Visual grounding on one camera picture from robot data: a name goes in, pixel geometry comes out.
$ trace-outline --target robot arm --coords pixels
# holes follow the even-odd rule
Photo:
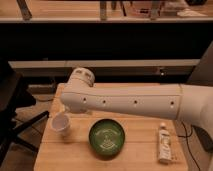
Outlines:
[[[94,88],[95,77],[77,68],[62,92],[61,101],[73,113],[87,109],[171,120],[205,129],[213,138],[213,88],[181,84]]]

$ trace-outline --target green bowl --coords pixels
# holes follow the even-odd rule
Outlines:
[[[117,155],[124,141],[125,133],[122,126],[112,119],[99,120],[90,129],[90,145],[102,157]]]

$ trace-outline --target white mug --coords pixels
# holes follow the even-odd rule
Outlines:
[[[69,117],[64,112],[60,112],[52,119],[51,127],[55,132],[61,134],[62,136],[69,135],[70,133]]]

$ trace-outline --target chair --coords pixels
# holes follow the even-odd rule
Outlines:
[[[27,84],[22,75],[16,73],[7,61],[0,59],[0,166],[12,142],[38,152],[37,147],[18,135],[43,117],[48,117],[49,112],[45,111],[19,126],[13,121],[17,115],[16,108],[35,104],[36,100],[27,92]]]

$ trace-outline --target white bottle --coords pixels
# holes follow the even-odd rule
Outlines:
[[[171,139],[165,123],[160,124],[158,131],[158,161],[165,164],[172,161]]]

